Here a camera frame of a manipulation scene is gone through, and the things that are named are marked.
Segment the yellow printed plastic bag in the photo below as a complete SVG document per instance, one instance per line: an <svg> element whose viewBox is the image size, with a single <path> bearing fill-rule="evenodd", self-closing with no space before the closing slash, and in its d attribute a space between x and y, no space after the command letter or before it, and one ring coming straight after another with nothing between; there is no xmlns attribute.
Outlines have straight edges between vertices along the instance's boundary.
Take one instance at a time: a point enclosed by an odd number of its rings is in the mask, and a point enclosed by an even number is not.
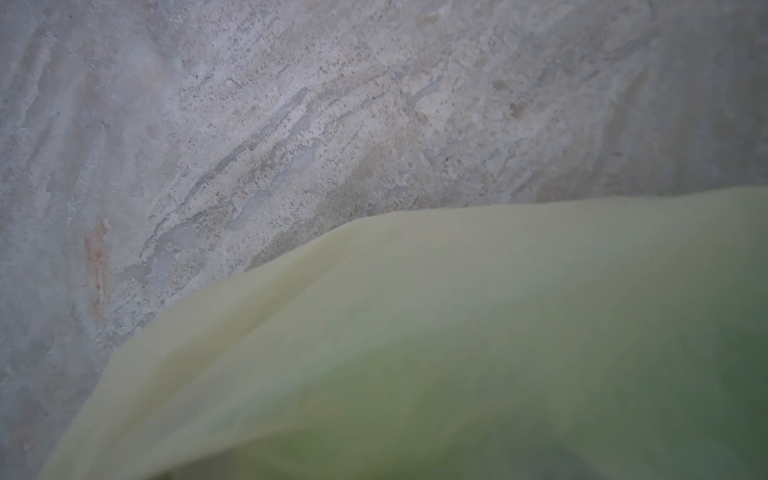
<svg viewBox="0 0 768 480"><path fill-rule="evenodd" d="M162 312L44 479L763 479L767 191L364 218Z"/></svg>

